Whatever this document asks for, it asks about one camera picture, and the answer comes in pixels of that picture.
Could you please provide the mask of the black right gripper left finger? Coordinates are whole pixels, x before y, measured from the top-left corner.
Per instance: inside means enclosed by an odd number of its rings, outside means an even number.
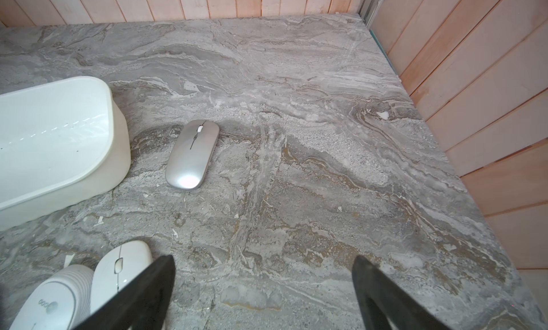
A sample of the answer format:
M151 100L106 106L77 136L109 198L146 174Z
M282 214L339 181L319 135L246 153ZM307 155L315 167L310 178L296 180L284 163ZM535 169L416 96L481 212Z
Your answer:
M156 259L77 329L162 329L174 288L172 255Z

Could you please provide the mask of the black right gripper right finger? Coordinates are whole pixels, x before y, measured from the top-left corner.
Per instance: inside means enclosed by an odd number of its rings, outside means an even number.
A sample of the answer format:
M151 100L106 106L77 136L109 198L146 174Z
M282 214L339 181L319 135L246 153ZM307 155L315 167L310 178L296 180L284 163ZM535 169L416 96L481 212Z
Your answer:
M366 329L447 329L366 257L358 255L352 282Z

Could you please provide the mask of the white mouse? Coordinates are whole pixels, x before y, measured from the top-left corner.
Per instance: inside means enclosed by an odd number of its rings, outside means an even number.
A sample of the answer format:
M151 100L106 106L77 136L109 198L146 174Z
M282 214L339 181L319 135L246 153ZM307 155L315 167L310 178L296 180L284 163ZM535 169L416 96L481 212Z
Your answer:
M151 250L141 240L127 242L106 254L94 271L90 313L103 307L152 262Z

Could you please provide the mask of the white mouse underside up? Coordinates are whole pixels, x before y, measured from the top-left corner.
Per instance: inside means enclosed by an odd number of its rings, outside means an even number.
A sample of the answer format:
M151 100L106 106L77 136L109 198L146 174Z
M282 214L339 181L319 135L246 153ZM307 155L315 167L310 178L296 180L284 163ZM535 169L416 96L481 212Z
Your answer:
M11 329L73 329L90 315L94 271L74 264L41 283L25 301Z

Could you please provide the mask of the silver mouse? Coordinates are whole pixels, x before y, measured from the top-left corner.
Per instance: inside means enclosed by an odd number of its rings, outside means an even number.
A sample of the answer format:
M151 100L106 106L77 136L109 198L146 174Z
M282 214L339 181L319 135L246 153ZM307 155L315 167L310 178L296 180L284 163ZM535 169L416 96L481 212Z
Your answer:
M201 186L218 140L220 127L209 120L192 120L185 124L171 150L166 181L181 190Z

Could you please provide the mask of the white storage box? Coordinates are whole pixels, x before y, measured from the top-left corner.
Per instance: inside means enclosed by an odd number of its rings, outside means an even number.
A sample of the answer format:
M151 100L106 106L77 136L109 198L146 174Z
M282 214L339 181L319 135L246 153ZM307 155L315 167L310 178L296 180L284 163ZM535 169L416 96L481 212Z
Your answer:
M1 95L1 229L106 193L131 165L128 126L102 80Z

